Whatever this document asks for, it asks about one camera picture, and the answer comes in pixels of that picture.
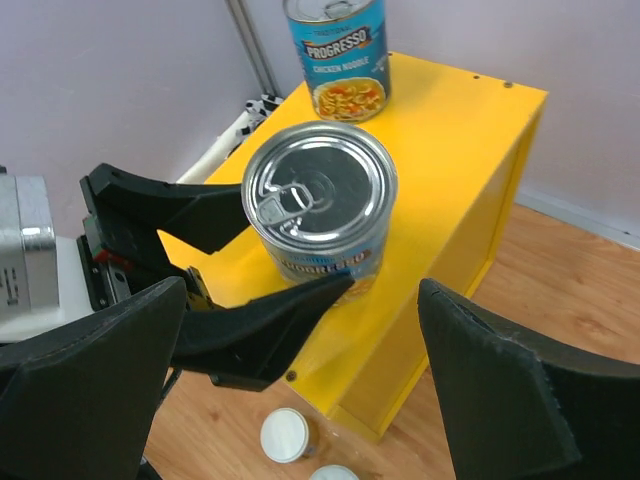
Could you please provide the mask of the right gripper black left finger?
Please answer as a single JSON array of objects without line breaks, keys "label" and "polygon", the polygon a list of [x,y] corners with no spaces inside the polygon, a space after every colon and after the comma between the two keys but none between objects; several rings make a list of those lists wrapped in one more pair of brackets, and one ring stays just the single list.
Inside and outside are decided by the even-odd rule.
[{"label": "right gripper black left finger", "polygon": [[185,302],[171,277],[2,346],[2,478],[136,478]]}]

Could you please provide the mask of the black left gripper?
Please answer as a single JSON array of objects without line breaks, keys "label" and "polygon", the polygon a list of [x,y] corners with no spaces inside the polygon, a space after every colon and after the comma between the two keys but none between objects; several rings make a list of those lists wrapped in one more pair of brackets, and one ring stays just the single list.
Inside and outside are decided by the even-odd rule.
[{"label": "black left gripper", "polygon": [[194,311],[185,313],[170,366],[205,374],[216,386],[261,392],[279,380],[354,284],[351,274],[334,273],[209,310],[215,304],[200,272],[172,264],[156,230],[206,254],[221,250],[249,227],[239,184],[167,183],[102,163],[80,185],[88,214],[77,247],[93,310],[182,278]]}]

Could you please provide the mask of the blue Progresso soup can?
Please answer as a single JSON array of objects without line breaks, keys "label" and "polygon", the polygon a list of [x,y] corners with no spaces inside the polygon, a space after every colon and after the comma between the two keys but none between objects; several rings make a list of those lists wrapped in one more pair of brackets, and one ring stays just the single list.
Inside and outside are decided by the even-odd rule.
[{"label": "blue Progresso soup can", "polygon": [[244,212],[283,278],[348,272],[340,298],[366,293],[380,271],[398,192],[391,155],[353,125],[311,121],[271,136],[243,176]]},{"label": "blue Progresso soup can", "polygon": [[391,96],[383,0],[283,3],[317,115],[358,123],[377,115]]}]

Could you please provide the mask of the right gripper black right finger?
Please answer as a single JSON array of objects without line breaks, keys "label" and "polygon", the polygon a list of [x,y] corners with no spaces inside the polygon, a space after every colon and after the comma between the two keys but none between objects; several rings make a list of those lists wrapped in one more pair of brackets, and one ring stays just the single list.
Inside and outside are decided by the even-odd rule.
[{"label": "right gripper black right finger", "polygon": [[432,279],[418,312],[460,479],[635,479],[639,368],[559,342]]}]

